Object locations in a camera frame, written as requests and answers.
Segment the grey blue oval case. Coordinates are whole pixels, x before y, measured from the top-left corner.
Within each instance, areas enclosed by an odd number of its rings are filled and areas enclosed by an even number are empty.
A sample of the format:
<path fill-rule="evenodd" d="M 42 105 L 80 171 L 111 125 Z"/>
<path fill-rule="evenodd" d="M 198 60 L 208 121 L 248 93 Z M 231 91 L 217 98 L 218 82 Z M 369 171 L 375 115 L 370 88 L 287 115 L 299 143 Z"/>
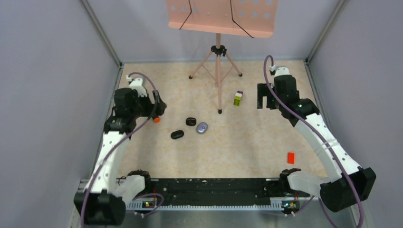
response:
<path fill-rule="evenodd" d="M 208 124 L 206 122 L 201 122 L 197 125 L 196 131 L 199 134 L 204 134 L 208 130 Z"/>

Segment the black earbud charging case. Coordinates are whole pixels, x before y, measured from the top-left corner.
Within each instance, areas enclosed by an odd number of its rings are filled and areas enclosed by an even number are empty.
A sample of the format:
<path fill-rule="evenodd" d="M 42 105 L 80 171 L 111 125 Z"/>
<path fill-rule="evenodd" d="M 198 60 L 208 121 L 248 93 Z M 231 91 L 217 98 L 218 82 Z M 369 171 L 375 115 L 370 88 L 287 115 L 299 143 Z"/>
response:
<path fill-rule="evenodd" d="M 196 120 L 196 118 L 194 118 L 194 117 L 188 117 L 188 118 L 186 118 L 186 120 L 185 120 L 185 124 L 186 124 L 187 126 L 195 126 L 195 125 L 197 124 L 197 120 Z"/>

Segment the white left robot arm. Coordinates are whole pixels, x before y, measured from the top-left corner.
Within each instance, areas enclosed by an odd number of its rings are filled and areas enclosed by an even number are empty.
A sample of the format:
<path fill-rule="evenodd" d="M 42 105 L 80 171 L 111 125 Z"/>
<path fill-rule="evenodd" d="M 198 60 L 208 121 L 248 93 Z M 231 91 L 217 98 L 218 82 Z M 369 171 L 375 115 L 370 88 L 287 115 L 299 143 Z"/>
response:
<path fill-rule="evenodd" d="M 117 184 L 117 173 L 126 146 L 132 135 L 145 124 L 164 114 L 167 107 L 158 90 L 140 95 L 138 89 L 115 90 L 114 105 L 104 123 L 102 146 L 96 166 L 82 192 L 74 196 L 80 215 L 80 226 L 119 226 L 123 223 L 126 205 L 137 195 L 152 192 L 152 183 L 145 176 L 135 174 L 123 184 Z"/>

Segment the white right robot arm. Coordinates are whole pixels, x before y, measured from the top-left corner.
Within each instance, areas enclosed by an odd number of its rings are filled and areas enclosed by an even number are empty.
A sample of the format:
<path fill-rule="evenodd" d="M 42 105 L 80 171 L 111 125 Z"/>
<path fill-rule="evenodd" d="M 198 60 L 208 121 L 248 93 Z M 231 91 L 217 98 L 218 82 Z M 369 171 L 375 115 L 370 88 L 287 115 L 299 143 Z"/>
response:
<path fill-rule="evenodd" d="M 257 85 L 257 108 L 266 107 L 281 112 L 282 117 L 305 138 L 322 162 L 327 176 L 321 177 L 299 168 L 280 173 L 279 191 L 291 196 L 296 191 L 322 200 L 331 212 L 339 212 L 368 199 L 376 180 L 372 168 L 362 168 L 332 135 L 318 107 L 308 98 L 301 99 L 296 79 L 291 75 L 274 77 L 270 84 Z"/>

